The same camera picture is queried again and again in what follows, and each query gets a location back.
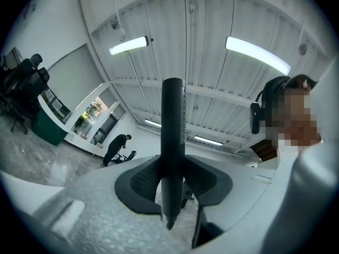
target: person in black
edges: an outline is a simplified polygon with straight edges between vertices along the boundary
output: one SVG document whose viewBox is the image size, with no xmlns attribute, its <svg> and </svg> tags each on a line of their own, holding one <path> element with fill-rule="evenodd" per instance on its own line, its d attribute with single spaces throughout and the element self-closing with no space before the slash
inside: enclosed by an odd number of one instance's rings
<svg viewBox="0 0 339 254">
<path fill-rule="evenodd" d="M 108 146 L 108 151 L 102 161 L 101 167 L 107 167 L 111 159 L 118 153 L 121 147 L 126 148 L 126 141 L 130 140 L 132 136 L 130 134 L 120 134 L 113 139 L 111 144 Z"/>
</svg>

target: headphones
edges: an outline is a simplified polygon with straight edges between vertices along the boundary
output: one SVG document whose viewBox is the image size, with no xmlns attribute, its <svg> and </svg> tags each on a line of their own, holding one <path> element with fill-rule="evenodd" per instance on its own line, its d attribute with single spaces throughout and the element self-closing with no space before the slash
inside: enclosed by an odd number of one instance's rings
<svg viewBox="0 0 339 254">
<path fill-rule="evenodd" d="M 262 95 L 263 90 L 260 91 L 258 96 L 255 99 L 255 102 L 252 103 L 249 107 L 250 113 L 249 113 L 249 124 L 251 126 L 251 132 L 253 134 L 258 134 L 260 131 L 260 119 L 262 114 L 262 109 L 258 103 L 259 97 Z"/>
</svg>

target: concrete floor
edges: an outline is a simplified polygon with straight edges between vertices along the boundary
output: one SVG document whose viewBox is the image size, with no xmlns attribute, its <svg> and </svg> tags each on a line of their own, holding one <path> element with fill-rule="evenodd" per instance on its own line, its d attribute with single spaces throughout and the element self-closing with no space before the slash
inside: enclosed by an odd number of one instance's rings
<svg viewBox="0 0 339 254">
<path fill-rule="evenodd" d="M 65 143 L 57 147 L 36 136 L 31 130 L 25 135 L 18 124 L 10 132 L 13 118 L 0 117 L 0 169 L 29 182 L 65 187 L 77 177 L 98 169 L 102 160 L 81 152 Z M 156 203 L 162 203 L 161 193 Z M 198 205 L 188 201 L 171 230 L 184 243 L 191 245 Z"/>
</svg>

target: fluorescent light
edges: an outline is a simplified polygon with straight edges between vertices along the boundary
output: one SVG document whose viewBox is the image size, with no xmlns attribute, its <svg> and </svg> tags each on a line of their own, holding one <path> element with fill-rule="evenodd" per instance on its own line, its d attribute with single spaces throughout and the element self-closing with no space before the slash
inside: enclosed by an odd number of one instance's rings
<svg viewBox="0 0 339 254">
<path fill-rule="evenodd" d="M 161 124 L 159 124 L 159 123 L 156 123 L 156 122 L 153 122 L 153 121 L 149 121 L 149 120 L 145 120 L 145 121 L 146 121 L 147 123 L 149 123 L 149 124 L 152 124 L 152 125 L 161 127 Z"/>
<path fill-rule="evenodd" d="M 198 137 L 198 136 L 195 136 L 194 138 L 198 139 L 198 140 L 201 140 L 201 141 L 204 141 L 204 142 L 207 142 L 207 143 L 214 144 L 214 145 L 218 145 L 218 146 L 222 145 L 222 143 L 220 143 L 220 142 L 215 142 L 213 140 L 209 140 L 209 139 L 206 139 L 206 138 L 201 138 L 201 137 Z"/>
<path fill-rule="evenodd" d="M 145 47 L 145 46 L 148 46 L 148 38 L 146 36 L 142 36 L 142 37 L 139 37 L 133 40 L 123 42 L 119 45 L 116 45 L 110 48 L 110 54 L 112 56 L 117 53 L 125 52 L 125 51 L 132 50 L 135 48 Z"/>
<path fill-rule="evenodd" d="M 236 51 L 239 53 L 243 53 L 244 55 L 248 55 L 250 57 L 256 58 L 271 67 L 277 69 L 278 71 L 282 72 L 285 75 L 291 70 L 291 66 L 283 61 L 281 58 L 277 57 L 276 55 L 268 52 L 267 50 L 249 43 L 247 41 L 227 37 L 226 40 L 226 49 Z"/>
</svg>

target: ceiling light fixture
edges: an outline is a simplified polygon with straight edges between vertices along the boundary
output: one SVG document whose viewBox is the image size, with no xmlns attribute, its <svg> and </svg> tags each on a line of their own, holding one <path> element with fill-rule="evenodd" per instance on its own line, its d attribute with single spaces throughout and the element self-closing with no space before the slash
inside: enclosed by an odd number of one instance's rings
<svg viewBox="0 0 339 254">
<path fill-rule="evenodd" d="M 152 125 L 155 125 L 155 126 L 158 126 L 158 127 L 161 127 L 161 124 L 153 122 L 153 121 L 145 120 L 145 122 L 152 124 Z"/>
<path fill-rule="evenodd" d="M 244 55 L 256 58 L 277 69 L 285 75 L 288 75 L 291 70 L 291 66 L 283 61 L 281 58 L 250 42 L 229 36 L 226 39 L 225 47 L 228 50 L 236 51 L 239 53 L 243 53 Z"/>
<path fill-rule="evenodd" d="M 116 55 L 117 53 L 125 52 L 135 48 L 146 47 L 148 46 L 147 36 L 142 36 L 133 40 L 123 42 L 119 45 L 116 45 L 109 49 L 111 56 Z"/>
<path fill-rule="evenodd" d="M 199 136 L 195 136 L 194 137 L 195 139 L 198 139 L 198 140 L 200 140 L 200 141 L 204 141 L 204 142 L 207 142 L 207 143 L 211 143 L 211 144 L 213 144 L 213 145 L 217 145 L 217 146 L 222 146 L 223 144 L 222 143 L 220 143 L 220 142 L 216 142 L 216 141 L 213 141 L 213 140 L 209 140 L 209 139 L 206 139 L 206 138 L 201 138 L 201 137 L 199 137 Z"/>
</svg>

